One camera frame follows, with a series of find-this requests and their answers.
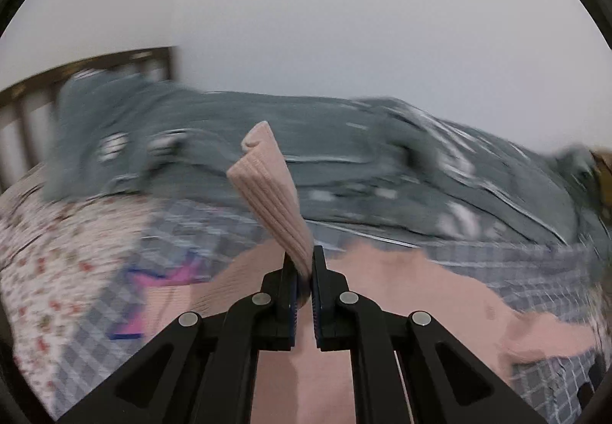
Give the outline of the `grey checked bed cover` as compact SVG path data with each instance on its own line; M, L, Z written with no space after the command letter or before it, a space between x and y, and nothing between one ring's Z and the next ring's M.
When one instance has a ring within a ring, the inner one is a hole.
M384 235L380 229L353 230L313 222L316 244L338 259L355 241L384 251L422 247L434 263L478 280L518 311L555 314L570 323L593 323L587 269L593 249L528 244L465 243L408 234ZM50 413L60 418L142 348L146 337L145 284L142 277L165 279L180 266L194 266L194 283L217 282L239 253L268 236L246 212L190 200L169 200L146 225L136 227L134 244L124 246L120 225L109 238L95 237L93 258L106 272L77 280L92 300L77 321L54 373Z

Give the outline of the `floral bed sheet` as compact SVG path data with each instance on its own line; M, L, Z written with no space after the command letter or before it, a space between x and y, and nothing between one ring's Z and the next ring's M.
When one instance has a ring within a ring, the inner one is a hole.
M42 197L37 165L1 196L1 300L13 361L49 414L77 323L124 265L156 209L147 196Z

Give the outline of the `grey-green fleece blanket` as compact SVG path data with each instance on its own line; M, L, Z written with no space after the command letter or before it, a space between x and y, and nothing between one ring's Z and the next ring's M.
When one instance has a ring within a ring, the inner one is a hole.
M236 206L227 170L256 126L272 130L309 220L611 254L586 148L540 155L393 98L200 92L85 70L60 91L45 195Z

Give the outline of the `brown camouflage cloth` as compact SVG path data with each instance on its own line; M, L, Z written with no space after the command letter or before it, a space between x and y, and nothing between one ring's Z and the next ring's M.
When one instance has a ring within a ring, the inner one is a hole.
M611 207L612 199L612 155L610 150L595 150L591 153L596 162L596 176L603 206Z

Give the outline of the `dark wooden headboard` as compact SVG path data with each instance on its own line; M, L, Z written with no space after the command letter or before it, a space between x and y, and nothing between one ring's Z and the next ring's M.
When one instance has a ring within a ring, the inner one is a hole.
M6 190L49 152L57 99L65 82L82 70L116 70L156 80L174 75L174 49L120 51L65 63L1 91L1 189Z

